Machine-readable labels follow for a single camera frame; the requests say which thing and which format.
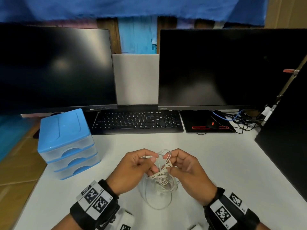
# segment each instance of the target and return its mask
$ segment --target wrist-mounted device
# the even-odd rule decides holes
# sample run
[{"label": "wrist-mounted device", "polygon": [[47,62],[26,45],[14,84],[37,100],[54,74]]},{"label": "wrist-mounted device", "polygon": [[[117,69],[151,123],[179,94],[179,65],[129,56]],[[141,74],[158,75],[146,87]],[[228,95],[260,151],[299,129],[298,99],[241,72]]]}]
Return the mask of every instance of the wrist-mounted device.
[{"label": "wrist-mounted device", "polygon": [[238,196],[220,187],[204,209],[213,230],[255,230],[260,223],[258,216]]},{"label": "wrist-mounted device", "polygon": [[93,181],[77,197],[70,214],[83,230],[103,230],[120,206],[118,196],[105,180]]}]

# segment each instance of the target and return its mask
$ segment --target black mouse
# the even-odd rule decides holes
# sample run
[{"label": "black mouse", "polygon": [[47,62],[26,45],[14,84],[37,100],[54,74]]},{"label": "black mouse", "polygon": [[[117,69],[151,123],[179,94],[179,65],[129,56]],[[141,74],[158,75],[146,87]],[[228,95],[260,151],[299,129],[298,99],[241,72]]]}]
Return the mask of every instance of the black mouse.
[{"label": "black mouse", "polygon": [[219,123],[217,123],[211,116],[207,118],[206,127],[212,128],[212,129],[218,129],[220,126]]}]

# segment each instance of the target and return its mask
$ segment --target wooden floor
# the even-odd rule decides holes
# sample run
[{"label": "wooden floor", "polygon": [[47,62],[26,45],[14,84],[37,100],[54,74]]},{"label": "wooden floor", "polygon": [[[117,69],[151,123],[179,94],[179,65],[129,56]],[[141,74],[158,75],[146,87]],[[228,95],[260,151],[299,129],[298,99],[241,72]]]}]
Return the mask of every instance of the wooden floor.
[{"label": "wooden floor", "polygon": [[13,227],[46,167],[32,138],[38,129],[39,121],[0,162],[0,230]]}]

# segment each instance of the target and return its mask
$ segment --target translucent drawer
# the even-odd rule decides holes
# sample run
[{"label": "translucent drawer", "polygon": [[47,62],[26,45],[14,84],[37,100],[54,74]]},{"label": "translucent drawer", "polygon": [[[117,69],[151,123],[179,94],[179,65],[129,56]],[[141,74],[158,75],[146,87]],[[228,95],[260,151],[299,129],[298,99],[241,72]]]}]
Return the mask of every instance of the translucent drawer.
[{"label": "translucent drawer", "polygon": [[74,166],[71,166],[67,169],[61,170],[59,172],[54,172],[56,178],[60,180],[64,180],[67,178],[70,178],[76,174],[79,174],[83,172],[84,170],[89,169],[90,167],[93,167],[94,165],[98,164],[101,161],[100,156],[95,154],[94,156],[88,158],[86,161],[83,161],[79,164],[76,164]]},{"label": "translucent drawer", "polygon": [[58,172],[59,170],[70,168],[76,164],[79,164],[95,154],[97,154],[97,149],[95,145],[91,145],[78,153],[70,155],[66,158],[60,158],[55,162],[49,163],[49,165],[52,167],[54,172]]},{"label": "translucent drawer", "polygon": [[41,157],[47,162],[52,163],[60,158],[66,158],[76,153],[79,153],[82,149],[89,147],[94,144],[92,135],[87,136],[79,141],[65,145],[63,147],[48,151],[39,152]]}]

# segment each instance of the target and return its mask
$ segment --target space bar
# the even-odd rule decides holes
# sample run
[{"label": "space bar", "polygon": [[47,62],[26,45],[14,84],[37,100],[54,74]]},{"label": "space bar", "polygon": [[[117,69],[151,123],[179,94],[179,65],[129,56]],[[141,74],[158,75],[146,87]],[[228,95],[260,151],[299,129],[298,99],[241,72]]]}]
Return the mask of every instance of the space bar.
[{"label": "space bar", "polygon": [[111,129],[134,129],[134,126],[113,126]]}]

